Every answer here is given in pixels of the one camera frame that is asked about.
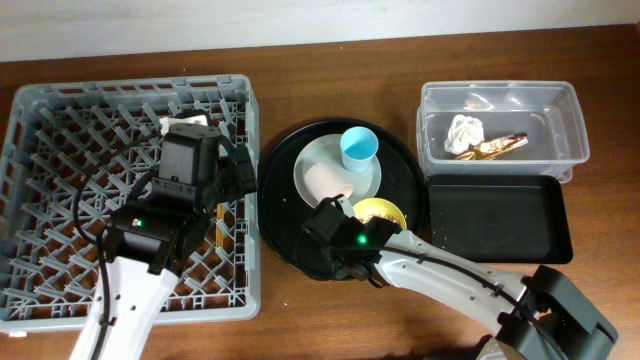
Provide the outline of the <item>yellow bowl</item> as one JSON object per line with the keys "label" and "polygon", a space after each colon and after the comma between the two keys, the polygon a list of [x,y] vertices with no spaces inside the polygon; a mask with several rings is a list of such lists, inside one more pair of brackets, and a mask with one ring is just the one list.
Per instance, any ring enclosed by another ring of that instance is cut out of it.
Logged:
{"label": "yellow bowl", "polygon": [[383,198],[367,198],[353,206],[355,216],[359,219],[368,213],[386,213],[395,217],[402,229],[407,228],[406,217],[403,212],[392,202]]}

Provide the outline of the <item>wooden chopstick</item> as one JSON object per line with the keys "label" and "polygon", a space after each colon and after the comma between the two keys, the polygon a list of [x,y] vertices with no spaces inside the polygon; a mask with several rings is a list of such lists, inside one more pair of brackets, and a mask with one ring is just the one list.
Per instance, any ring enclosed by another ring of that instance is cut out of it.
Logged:
{"label": "wooden chopstick", "polygon": [[225,224],[224,219],[225,219],[225,209],[221,204],[218,204],[216,207],[216,230],[215,230],[215,240],[216,240],[216,246],[218,248],[224,247],[225,233],[221,228],[221,225]]}

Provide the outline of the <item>white napkin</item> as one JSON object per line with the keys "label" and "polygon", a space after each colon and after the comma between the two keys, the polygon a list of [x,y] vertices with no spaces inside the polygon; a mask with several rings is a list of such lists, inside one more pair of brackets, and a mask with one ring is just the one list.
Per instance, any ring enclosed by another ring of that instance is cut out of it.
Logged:
{"label": "white napkin", "polygon": [[460,155],[483,141],[483,122],[472,116],[458,114],[452,119],[447,131],[444,150],[454,155]]}

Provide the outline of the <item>brown gold coffee sachet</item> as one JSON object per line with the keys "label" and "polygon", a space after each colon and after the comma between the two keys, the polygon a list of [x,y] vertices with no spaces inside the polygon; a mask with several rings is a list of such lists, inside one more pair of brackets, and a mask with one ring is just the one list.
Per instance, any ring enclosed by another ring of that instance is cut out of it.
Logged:
{"label": "brown gold coffee sachet", "polygon": [[471,147],[455,157],[456,160],[493,160],[528,143],[528,135],[524,132],[511,134]]}

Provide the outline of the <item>food scraps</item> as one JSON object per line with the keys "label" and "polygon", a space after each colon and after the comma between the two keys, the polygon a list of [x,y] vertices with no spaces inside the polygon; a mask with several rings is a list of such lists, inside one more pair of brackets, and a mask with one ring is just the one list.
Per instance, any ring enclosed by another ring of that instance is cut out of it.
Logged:
{"label": "food scraps", "polygon": [[385,219],[385,220],[391,221],[392,223],[398,224],[398,221],[395,219],[394,216],[386,214],[386,213],[368,213],[368,214],[363,215],[362,217],[359,217],[359,220],[362,223],[366,224],[366,223],[370,222],[374,218],[381,218],[381,219]]}

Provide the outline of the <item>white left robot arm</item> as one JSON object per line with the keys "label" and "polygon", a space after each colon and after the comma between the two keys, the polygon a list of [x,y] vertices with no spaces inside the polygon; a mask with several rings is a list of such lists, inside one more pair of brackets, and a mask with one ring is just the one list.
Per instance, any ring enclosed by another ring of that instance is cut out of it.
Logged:
{"label": "white left robot arm", "polygon": [[74,359],[137,359],[212,214],[257,189],[247,147],[212,126],[158,132],[160,160],[131,187],[93,243],[99,280]]}

